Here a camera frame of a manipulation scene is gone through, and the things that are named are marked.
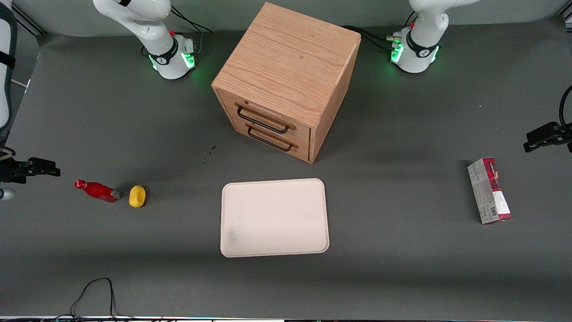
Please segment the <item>box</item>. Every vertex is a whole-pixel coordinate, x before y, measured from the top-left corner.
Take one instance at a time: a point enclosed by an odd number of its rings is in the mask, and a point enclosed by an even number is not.
[[[237,132],[313,163],[360,41],[359,33],[265,3],[212,88]]]
[[[480,221],[483,224],[511,220],[509,206],[499,186],[499,174],[494,158],[483,158],[471,164],[468,174],[472,190],[479,207]]]

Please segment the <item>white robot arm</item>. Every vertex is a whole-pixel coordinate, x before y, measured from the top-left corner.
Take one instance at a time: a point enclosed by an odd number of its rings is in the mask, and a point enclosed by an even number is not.
[[[10,120],[10,82],[14,69],[18,26],[11,0],[0,0],[0,129]]]
[[[480,0],[409,0],[418,18],[413,28],[406,27],[394,36],[401,42],[392,52],[391,61],[408,73],[420,73],[435,61],[439,40],[449,27],[450,8],[462,7]]]
[[[93,4],[139,38],[162,77],[177,79],[194,68],[193,40],[171,35],[161,22],[169,15],[170,0],[93,0]]]

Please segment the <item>wooden drawer cabinet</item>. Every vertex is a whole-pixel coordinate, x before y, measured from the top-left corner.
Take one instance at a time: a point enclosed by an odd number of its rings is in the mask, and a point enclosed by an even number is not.
[[[266,3],[213,90],[237,132],[313,163],[348,90],[360,39]]]

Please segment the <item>black metal handle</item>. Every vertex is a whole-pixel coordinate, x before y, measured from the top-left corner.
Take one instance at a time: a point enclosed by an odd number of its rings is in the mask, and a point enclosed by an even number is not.
[[[278,133],[278,134],[284,134],[284,133],[286,133],[286,132],[288,131],[288,129],[290,128],[290,126],[286,125],[286,127],[281,131],[281,130],[279,130],[279,129],[277,129],[277,128],[273,128],[273,127],[271,127],[271,126],[269,126],[269,125],[266,125],[266,124],[264,124],[264,123],[262,123],[262,122],[259,122],[259,121],[255,120],[255,119],[253,119],[253,118],[251,118],[251,117],[248,117],[248,116],[246,116],[246,115],[241,114],[240,111],[242,111],[242,110],[243,110],[243,107],[242,107],[242,106],[239,106],[239,109],[236,111],[236,113],[238,113],[238,115],[239,115],[241,118],[243,118],[243,119],[245,119],[245,120],[247,120],[247,121],[251,121],[252,123],[254,123],[254,124],[256,124],[256,125],[262,126],[262,127],[265,128],[265,129],[269,129],[269,130],[272,131],[272,132],[275,132],[275,133]]]
[[[287,148],[283,148],[283,147],[278,146],[278,145],[276,145],[276,144],[274,144],[274,143],[272,143],[272,142],[270,142],[270,141],[268,141],[268,140],[264,140],[263,138],[252,134],[251,131],[252,131],[252,127],[248,127],[248,136],[250,136],[251,138],[253,138],[253,139],[257,140],[257,141],[260,141],[260,142],[262,142],[262,143],[265,143],[265,144],[267,144],[267,145],[269,145],[269,146],[271,146],[271,147],[273,147],[273,148],[277,148],[278,150],[280,150],[280,151],[282,151],[282,152],[288,152],[288,151],[290,151],[290,150],[292,149],[292,147],[294,146],[294,144],[290,143],[290,145],[289,145]]]

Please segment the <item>cardboard box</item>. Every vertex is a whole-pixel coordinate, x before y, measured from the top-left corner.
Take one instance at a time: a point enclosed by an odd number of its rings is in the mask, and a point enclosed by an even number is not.
[[[499,174],[494,158],[483,158],[467,167],[472,190],[484,225],[511,220],[509,206],[499,186]]]

